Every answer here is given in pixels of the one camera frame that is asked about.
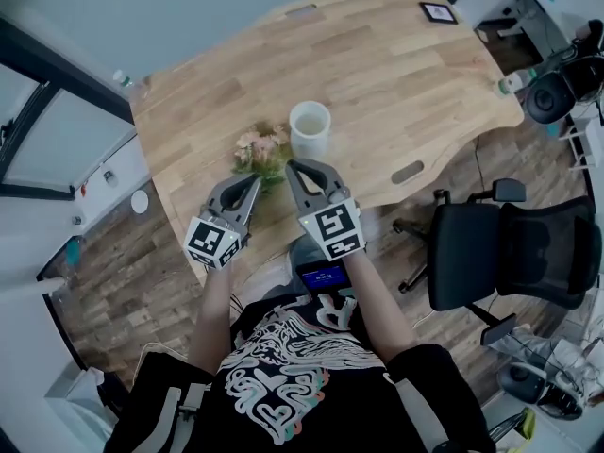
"small screen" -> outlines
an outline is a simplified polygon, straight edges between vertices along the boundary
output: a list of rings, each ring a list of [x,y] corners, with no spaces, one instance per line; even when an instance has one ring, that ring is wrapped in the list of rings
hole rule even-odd
[[[344,269],[339,266],[328,267],[315,272],[302,274],[302,280],[309,290],[325,289],[347,283]]]

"bottle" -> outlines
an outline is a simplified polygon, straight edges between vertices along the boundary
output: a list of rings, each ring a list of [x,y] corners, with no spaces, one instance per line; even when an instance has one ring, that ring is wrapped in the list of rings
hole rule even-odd
[[[144,82],[134,82],[120,69],[113,74],[113,80],[124,90],[131,102],[142,100],[149,94],[149,88]]]
[[[518,92],[526,88],[536,76],[537,71],[533,68],[512,72],[497,82],[495,91],[500,95],[509,95]]]

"black t-shirt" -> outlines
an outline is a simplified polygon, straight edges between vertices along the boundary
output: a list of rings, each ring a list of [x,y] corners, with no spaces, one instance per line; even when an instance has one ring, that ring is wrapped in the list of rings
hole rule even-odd
[[[478,402],[438,345],[387,365],[369,344],[357,301],[285,295],[248,306],[215,377],[166,354],[146,356],[106,452],[132,451],[155,428],[169,387],[211,384],[185,451],[389,446],[425,452],[395,384],[408,379],[449,439],[493,452]]]

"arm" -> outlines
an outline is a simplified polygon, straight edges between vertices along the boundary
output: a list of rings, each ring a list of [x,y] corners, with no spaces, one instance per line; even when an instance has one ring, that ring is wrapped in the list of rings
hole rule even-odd
[[[387,363],[399,352],[414,347],[417,338],[413,329],[364,251],[345,256],[344,265],[379,358]]]
[[[230,293],[232,261],[222,270],[208,272],[189,347],[189,364],[215,375],[230,354]]]

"wooden floor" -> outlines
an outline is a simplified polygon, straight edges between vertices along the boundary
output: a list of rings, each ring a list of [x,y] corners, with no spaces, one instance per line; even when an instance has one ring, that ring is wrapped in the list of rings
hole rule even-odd
[[[490,49],[496,59],[497,53],[513,54],[510,42],[495,42]],[[529,58],[526,63],[519,63],[521,60],[502,61],[504,72],[531,64]],[[424,260],[426,249],[413,237],[395,234],[392,221],[401,217],[428,227],[434,211],[433,190],[447,188],[457,200],[480,191],[476,144],[466,145],[430,187],[398,205],[363,212],[367,253],[412,323],[431,312],[426,285],[407,295],[396,290],[401,279]],[[478,160],[487,187],[500,177],[523,181],[529,208],[586,193],[582,174],[568,171],[568,145],[549,139],[535,124],[524,122],[518,128],[496,129],[481,136]],[[89,365],[117,372],[126,386],[131,385],[145,344],[163,343],[186,354],[202,293],[153,184],[144,188],[150,198],[144,215],[135,215],[126,200],[82,239],[77,267],[70,268],[61,254],[46,272],[48,277],[59,274],[69,279],[69,291],[55,296],[53,303],[75,349]],[[252,277],[237,275],[236,295],[247,304],[288,280],[286,259],[278,257]],[[492,304],[492,297],[483,301],[485,307]],[[552,304],[523,296],[499,297],[492,304],[491,313],[496,316],[511,312],[518,315],[520,324],[530,323],[545,336],[565,315]],[[451,352],[481,402],[496,392],[495,372],[506,360],[479,345],[483,326],[465,310],[454,310],[434,312],[416,329],[422,341],[442,344]]]

